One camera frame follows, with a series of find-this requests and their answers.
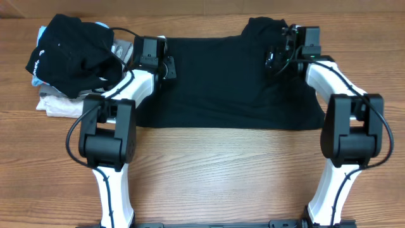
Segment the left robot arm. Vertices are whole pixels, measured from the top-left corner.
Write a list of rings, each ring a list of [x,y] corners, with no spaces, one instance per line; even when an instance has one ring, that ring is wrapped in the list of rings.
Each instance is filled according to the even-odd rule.
[[[135,111],[157,93],[165,79],[175,79],[166,37],[142,37],[134,49],[135,67],[112,90],[84,99],[78,150],[96,177],[102,206],[98,227],[133,227],[128,166],[135,154]]]

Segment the dark navy t-shirt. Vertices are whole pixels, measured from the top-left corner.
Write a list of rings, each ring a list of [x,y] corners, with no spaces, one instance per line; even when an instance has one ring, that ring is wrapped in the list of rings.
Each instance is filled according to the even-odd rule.
[[[325,114],[315,90],[287,66],[265,69],[270,47],[283,46],[284,20],[250,18],[240,35],[170,38],[177,77],[144,99],[139,127],[315,130]]]

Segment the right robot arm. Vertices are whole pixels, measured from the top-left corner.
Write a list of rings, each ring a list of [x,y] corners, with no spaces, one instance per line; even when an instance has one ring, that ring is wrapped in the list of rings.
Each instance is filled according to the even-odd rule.
[[[384,100],[354,85],[333,58],[321,53],[320,28],[292,24],[281,30],[285,47],[270,47],[266,71],[274,76],[294,67],[300,78],[326,102],[320,135],[326,158],[315,195],[298,220],[272,220],[270,227],[355,227],[341,213],[357,176],[371,168],[382,147]]]

